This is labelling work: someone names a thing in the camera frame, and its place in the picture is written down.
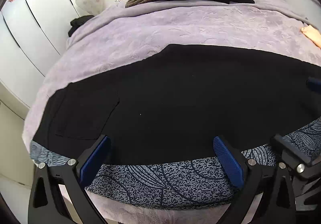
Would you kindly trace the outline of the black pants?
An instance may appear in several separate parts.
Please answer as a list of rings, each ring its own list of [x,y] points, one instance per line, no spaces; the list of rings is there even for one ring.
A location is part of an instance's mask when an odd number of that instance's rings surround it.
[[[211,157],[215,136],[246,150],[320,116],[309,77],[320,78],[320,67],[280,54],[171,44],[58,90],[33,139],[78,158],[106,135],[116,165]]]

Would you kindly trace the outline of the orange garment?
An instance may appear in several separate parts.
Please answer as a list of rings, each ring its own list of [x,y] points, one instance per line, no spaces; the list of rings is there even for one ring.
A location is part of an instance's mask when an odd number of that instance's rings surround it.
[[[316,46],[321,48],[321,34],[319,30],[314,28],[312,25],[301,28],[301,32],[310,39]]]

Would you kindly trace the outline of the lilac bed blanket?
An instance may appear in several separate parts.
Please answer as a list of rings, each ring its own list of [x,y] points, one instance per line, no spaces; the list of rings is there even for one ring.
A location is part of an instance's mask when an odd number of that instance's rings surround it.
[[[25,119],[22,138],[29,154],[46,104],[58,90],[145,60],[171,44],[261,50],[320,67],[320,48],[302,34],[301,16],[282,0],[255,1],[156,1],[129,8],[118,3],[87,21],[68,39],[66,53],[45,77]],[[86,193],[105,219],[120,223],[215,223],[238,190],[228,203],[180,210],[136,207]]]

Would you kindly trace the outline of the blue grey patterned cloth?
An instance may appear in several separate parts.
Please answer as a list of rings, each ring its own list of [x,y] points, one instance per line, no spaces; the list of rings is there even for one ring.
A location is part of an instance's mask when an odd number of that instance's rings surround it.
[[[320,155],[320,118],[283,137],[312,157]],[[277,156],[265,144],[242,151],[259,165],[275,166]],[[51,152],[36,141],[30,157],[37,164],[65,164],[69,158]],[[105,165],[98,171],[88,192],[136,207],[152,209],[195,209],[229,202],[236,194],[218,158],[195,159],[159,165]]]

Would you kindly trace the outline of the white wardrobe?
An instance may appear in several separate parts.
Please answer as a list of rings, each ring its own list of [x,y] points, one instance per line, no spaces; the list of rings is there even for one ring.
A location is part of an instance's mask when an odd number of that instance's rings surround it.
[[[25,106],[66,51],[75,0],[5,0],[1,8],[1,83]]]

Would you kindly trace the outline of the black garment beside bed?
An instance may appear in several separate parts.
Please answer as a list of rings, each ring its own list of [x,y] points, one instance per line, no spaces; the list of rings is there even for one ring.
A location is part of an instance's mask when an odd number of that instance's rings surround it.
[[[92,19],[94,15],[86,15],[86,16],[81,16],[79,18],[75,18],[70,22],[71,28],[68,32],[69,37],[72,36],[72,34],[83,24],[85,24],[88,20]]]

